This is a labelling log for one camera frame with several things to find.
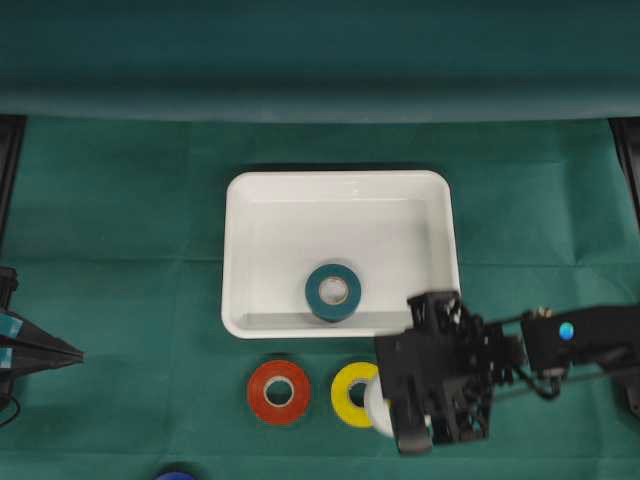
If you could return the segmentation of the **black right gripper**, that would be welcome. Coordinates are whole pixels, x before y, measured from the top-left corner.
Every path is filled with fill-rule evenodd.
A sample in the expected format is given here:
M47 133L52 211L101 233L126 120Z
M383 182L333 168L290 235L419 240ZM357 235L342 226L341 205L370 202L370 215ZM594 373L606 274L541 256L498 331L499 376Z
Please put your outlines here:
M412 327L374 340L398 452L485 439L495 387L512 384L525 363L520 338L470 313L455 291L407 303Z

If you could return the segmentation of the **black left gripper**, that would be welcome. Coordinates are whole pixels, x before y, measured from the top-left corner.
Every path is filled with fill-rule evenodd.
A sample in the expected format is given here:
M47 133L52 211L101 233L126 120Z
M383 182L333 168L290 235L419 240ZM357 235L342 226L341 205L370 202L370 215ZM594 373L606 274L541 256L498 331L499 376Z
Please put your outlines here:
M84 362L83 352L33 322L9 312L17 272L1 267L1 399L9 400L13 380L32 373ZM32 348L13 347L13 342Z

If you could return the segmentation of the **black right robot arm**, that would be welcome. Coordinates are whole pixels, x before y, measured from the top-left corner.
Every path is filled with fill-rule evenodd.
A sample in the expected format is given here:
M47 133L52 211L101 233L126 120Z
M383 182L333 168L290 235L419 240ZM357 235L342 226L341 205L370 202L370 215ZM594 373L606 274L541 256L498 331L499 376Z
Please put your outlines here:
M560 314L529 311L485 322L455 291L408 299L413 324L376 337L381 393L402 455L489 433L497 387L521 381L539 398L556 399L573 366L596 365L625 388L639 411L639 308L596 306Z

